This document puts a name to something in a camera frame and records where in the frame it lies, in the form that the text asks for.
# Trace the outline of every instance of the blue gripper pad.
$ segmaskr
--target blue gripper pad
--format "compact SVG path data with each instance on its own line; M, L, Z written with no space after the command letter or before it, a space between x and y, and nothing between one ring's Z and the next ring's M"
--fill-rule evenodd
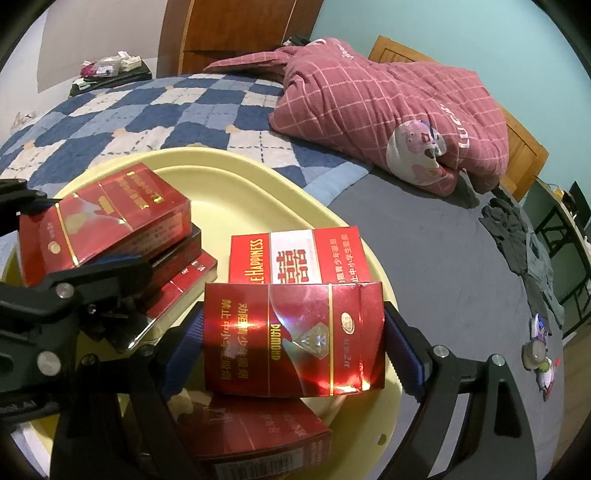
M164 343L162 348L170 348L160 385L160 394L168 401L183 389L203 350L203 303L197 302L183 323L169 330L161 343Z
M386 353L406 393L421 401L431 375L431 348L418 329L409 327L391 303L384 310Z

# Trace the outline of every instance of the wooden headboard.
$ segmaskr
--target wooden headboard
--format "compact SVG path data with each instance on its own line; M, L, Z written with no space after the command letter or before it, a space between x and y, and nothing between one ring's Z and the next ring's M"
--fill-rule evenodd
M376 40L369 59L378 63L387 61L436 61L405 45L394 42L389 38L379 36ZM502 185L512 193L517 201L521 200L535 178L538 176L546 159L548 151L521 125L513 115L501 105L505 115L507 130L509 131L509 166Z

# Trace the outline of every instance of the red cigarette pack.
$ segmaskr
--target red cigarette pack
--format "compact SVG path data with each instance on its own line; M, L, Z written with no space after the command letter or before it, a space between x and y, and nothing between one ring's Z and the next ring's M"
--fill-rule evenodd
M201 229L191 225L191 233L152 259L152 280L143 292L149 298L201 255Z
M356 226L232 237L231 283L371 281Z
M117 312L102 320L107 341L120 353L133 349L141 340L156 340L203 293L205 284L217 278L217 260L202 251L160 291L137 305L137 310Z
M319 397L384 387L379 282L205 287L206 388Z
M330 429L300 399L203 397L178 417L178 431L219 480L283 475L330 456Z
M190 202L144 164L95 181L38 215L21 215L26 286L100 255L150 260L191 232Z

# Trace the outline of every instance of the wooden wardrobe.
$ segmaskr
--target wooden wardrobe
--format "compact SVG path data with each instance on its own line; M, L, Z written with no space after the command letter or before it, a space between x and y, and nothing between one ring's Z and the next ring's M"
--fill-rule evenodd
M309 38L322 0L168 0L157 76L198 73L216 60Z

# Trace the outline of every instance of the double happiness cigarette pack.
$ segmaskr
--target double happiness cigarette pack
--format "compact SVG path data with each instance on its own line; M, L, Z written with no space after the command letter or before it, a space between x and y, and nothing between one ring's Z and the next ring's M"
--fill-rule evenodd
M371 281L356 226L232 237L231 283Z
M38 215L21 215L26 286L104 255L150 260L191 232L190 202L139 163L82 187Z
M329 428L300 399L202 397L178 417L178 432L214 478L283 475L330 456Z

